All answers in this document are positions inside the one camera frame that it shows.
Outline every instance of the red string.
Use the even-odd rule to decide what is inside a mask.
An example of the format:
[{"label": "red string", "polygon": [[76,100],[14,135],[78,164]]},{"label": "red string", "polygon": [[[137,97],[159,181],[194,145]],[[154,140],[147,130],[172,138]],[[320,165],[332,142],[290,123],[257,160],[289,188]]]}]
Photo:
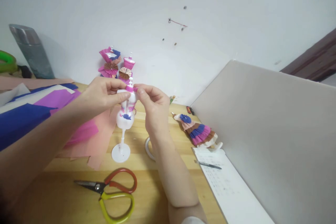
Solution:
[{"label": "red string", "polygon": [[176,23],[176,24],[178,24],[178,25],[182,25],[182,26],[184,26],[184,27],[187,27],[186,25],[177,23],[177,22],[175,22],[174,20],[171,20],[171,19],[170,19],[170,21],[172,21],[172,22],[174,22],[174,23]]}]

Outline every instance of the wooden table surface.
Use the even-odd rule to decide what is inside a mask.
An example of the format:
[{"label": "wooden table surface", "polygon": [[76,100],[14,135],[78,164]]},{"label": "wooden table surface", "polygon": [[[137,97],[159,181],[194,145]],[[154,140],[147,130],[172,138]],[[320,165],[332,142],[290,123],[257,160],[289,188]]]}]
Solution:
[{"label": "wooden table surface", "polygon": [[[78,84],[79,91],[86,85]],[[74,180],[104,181],[107,175],[119,168],[131,169],[138,180],[138,187],[133,193],[134,212],[126,223],[168,223],[167,198],[163,190],[156,164],[145,150],[148,133],[145,129],[145,109],[140,101],[136,104],[137,114],[133,127],[125,133],[125,143],[131,148],[129,159],[122,164],[111,158],[112,148],[120,142],[121,129],[115,128],[99,171],[87,166],[88,158],[73,161],[69,158],[55,158],[42,174],[26,189],[16,204],[15,210],[23,223],[95,223],[106,224],[98,203],[99,194],[78,186]],[[169,113],[187,114],[185,106],[171,104]],[[196,160],[192,143],[182,130],[179,122],[169,117],[169,128],[176,148],[185,162],[196,184],[199,200],[210,224],[225,223],[225,219],[216,203],[212,191]],[[127,174],[118,174],[116,181],[132,186],[132,179]],[[130,204],[129,199],[120,198],[105,201],[110,215],[124,213]]]}]

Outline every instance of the blue paper flower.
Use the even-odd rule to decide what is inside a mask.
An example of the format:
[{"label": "blue paper flower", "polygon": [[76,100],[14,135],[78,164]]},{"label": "blue paper flower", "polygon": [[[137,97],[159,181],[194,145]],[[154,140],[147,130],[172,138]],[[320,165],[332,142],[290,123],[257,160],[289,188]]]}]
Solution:
[{"label": "blue paper flower", "polygon": [[130,119],[131,119],[131,117],[130,117],[128,114],[124,114],[123,117],[124,117],[125,119],[127,119],[127,120],[130,120]]},{"label": "blue paper flower", "polygon": [[185,123],[191,123],[191,118],[190,118],[189,116],[187,116],[187,115],[183,115],[183,114],[181,114],[181,115],[180,115],[180,119],[181,119],[183,122],[185,122]]}]

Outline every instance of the purple crepe paper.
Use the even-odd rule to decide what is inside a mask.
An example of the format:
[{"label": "purple crepe paper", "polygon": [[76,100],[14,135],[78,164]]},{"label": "purple crepe paper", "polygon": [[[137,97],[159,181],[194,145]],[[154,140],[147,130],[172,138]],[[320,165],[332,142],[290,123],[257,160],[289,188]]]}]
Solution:
[{"label": "purple crepe paper", "polygon": [[[70,94],[67,90],[54,90],[50,94],[37,101],[34,105],[57,108],[50,111],[50,114],[53,115],[58,110],[75,100],[80,94],[81,92],[79,92],[77,89],[73,94]],[[88,140],[90,137],[97,133],[98,128],[94,120],[90,120],[82,124],[76,130],[76,132],[72,135],[71,139],[66,143],[66,145]]]}]

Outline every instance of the gray water bottle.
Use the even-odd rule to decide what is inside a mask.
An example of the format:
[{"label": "gray water bottle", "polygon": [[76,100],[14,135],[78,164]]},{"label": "gray water bottle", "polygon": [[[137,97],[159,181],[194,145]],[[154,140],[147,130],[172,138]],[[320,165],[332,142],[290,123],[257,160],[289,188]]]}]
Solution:
[{"label": "gray water bottle", "polygon": [[9,29],[36,78],[54,79],[53,70],[36,31],[19,24],[10,24]]}]

